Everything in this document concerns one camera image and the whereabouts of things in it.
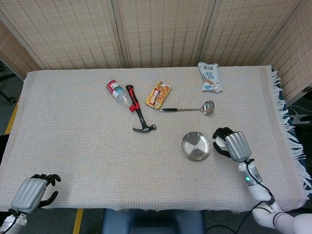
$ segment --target plastic water bottle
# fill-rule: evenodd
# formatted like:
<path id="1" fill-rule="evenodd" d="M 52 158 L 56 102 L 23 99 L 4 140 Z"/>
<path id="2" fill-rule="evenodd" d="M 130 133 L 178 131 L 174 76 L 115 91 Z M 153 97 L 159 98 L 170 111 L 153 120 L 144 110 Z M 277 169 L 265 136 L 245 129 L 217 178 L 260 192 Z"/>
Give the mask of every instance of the plastic water bottle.
<path id="1" fill-rule="evenodd" d="M 106 88 L 114 96 L 116 101 L 130 111 L 135 111 L 136 106 L 132 104 L 131 97 L 129 94 L 112 78 L 106 79 Z"/>

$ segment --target snack bag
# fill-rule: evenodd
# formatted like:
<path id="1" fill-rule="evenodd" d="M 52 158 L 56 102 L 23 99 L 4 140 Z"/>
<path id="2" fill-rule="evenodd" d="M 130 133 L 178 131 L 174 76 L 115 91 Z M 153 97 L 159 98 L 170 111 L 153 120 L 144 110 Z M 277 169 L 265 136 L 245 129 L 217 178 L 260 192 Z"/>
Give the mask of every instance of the snack bag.
<path id="1" fill-rule="evenodd" d="M 169 84 L 166 84 L 163 81 L 158 81 L 157 85 L 145 100 L 145 104 L 156 110 L 159 109 L 166 100 L 170 91 L 171 86 Z"/>
<path id="2" fill-rule="evenodd" d="M 204 80 L 204 85 L 201 91 L 213 90 L 216 93 L 222 92 L 217 70 L 218 64 L 206 64 L 204 62 L 199 62 L 198 67 Z"/>

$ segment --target robotic arm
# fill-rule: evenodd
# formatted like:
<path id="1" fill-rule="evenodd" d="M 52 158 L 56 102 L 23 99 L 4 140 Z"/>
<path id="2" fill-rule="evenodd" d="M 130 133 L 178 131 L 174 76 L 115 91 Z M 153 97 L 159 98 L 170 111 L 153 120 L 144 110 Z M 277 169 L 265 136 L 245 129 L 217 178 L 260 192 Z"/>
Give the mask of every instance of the robotic arm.
<path id="1" fill-rule="evenodd" d="M 55 191 L 47 200 L 41 201 L 43 194 L 49 184 L 55 186 L 55 182 L 60 182 L 60 177 L 54 175 L 34 175 L 26 179 L 20 186 L 15 195 L 9 212 L 11 216 L 7 217 L 0 227 L 0 234 L 19 234 L 26 226 L 26 217 L 37 208 L 50 205 L 58 195 Z"/>
<path id="2" fill-rule="evenodd" d="M 308 234 L 312 229 L 312 214 L 301 214 L 295 218 L 283 212 L 271 191 L 264 186 L 262 178 L 254 164 L 247 140 L 242 132 L 230 128 L 218 128 L 213 134 L 216 151 L 239 163 L 238 170 L 246 182 L 252 197 L 262 201 L 253 209 L 253 217 L 263 227 L 279 230 L 283 234 Z"/>

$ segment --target white tablecloth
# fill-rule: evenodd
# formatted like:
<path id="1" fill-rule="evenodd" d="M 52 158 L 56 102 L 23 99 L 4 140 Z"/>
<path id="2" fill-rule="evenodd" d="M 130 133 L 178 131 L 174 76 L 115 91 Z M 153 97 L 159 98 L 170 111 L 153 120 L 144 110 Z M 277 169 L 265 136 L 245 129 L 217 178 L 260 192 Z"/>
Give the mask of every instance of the white tablecloth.
<path id="1" fill-rule="evenodd" d="M 201 92 L 197 67 L 36 71 L 28 74 L 0 167 L 0 209 L 7 210 L 20 184 L 33 174 L 58 174 L 62 182 L 50 207 L 249 210 L 251 198 L 238 164 L 214 149 L 200 162 L 181 152 L 183 136 L 218 127 L 242 131 L 258 170 L 284 210 L 307 199 L 307 177 L 290 150 L 273 91 L 269 66 L 219 67 L 222 93 Z M 148 125 L 123 109 L 106 90 L 113 76 L 134 85 Z M 172 86 L 163 108 L 200 107 L 200 112 L 160 113 L 144 104 L 158 80 Z"/>

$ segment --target woven partition panel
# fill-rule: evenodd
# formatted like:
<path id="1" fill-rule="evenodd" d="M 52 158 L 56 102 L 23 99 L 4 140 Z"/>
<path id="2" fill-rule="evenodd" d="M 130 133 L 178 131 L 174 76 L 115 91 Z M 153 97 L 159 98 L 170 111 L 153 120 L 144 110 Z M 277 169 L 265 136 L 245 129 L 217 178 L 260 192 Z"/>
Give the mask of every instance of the woven partition panel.
<path id="1" fill-rule="evenodd" d="M 200 60 L 254 65 L 298 0 L 218 0 Z"/>
<path id="2" fill-rule="evenodd" d="M 119 0 L 130 67 L 194 66 L 213 3 Z"/>
<path id="3" fill-rule="evenodd" d="M 47 69 L 121 67 L 104 0 L 2 0 L 0 8 Z"/>
<path id="4" fill-rule="evenodd" d="M 278 70 L 288 104 L 312 83 L 312 1 L 304 0 L 264 54 L 261 64 Z"/>
<path id="5" fill-rule="evenodd" d="M 0 21 L 0 60 L 17 76 L 25 79 L 28 72 L 41 70 L 24 47 Z"/>

